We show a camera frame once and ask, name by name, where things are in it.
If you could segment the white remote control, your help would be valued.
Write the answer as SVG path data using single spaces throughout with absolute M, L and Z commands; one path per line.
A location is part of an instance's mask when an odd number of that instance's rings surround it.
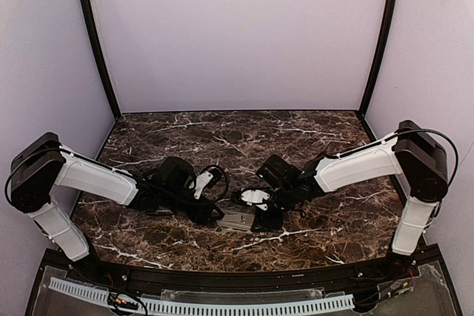
M 250 231 L 255 219 L 253 214 L 224 210 L 224 217 L 216 223 L 218 226 L 241 231 Z

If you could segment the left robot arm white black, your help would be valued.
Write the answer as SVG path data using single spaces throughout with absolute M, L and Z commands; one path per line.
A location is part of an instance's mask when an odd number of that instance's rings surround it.
M 92 255 L 86 236 L 70 220 L 51 195 L 64 186 L 106 198 L 130 209 L 155 214 L 162 209 L 185 212 L 198 224 L 210 222 L 221 210 L 205 196 L 217 183 L 229 182 L 218 165 L 195 173 L 187 161 L 165 158 L 161 165 L 142 175 L 110 167 L 79 155 L 47 132 L 19 153 L 10 165 L 4 185 L 7 202 L 30 216 L 72 262 Z

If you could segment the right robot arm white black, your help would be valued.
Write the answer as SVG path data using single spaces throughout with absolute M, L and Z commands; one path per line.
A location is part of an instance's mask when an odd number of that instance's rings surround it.
M 257 207 L 264 229 L 280 229 L 282 213 L 303 201 L 382 176 L 403 175 L 410 194 L 395 230 L 391 250 L 397 255 L 414 253 L 437 206 L 447 195 L 455 177 L 447 168 L 447 152 L 434 139 L 437 131 L 424 129 L 414 121 L 400 122 L 398 129 L 370 144 L 346 152 L 323 152 L 303 169 L 277 155 L 271 155 L 257 176 L 268 187 L 247 188 L 241 201 Z

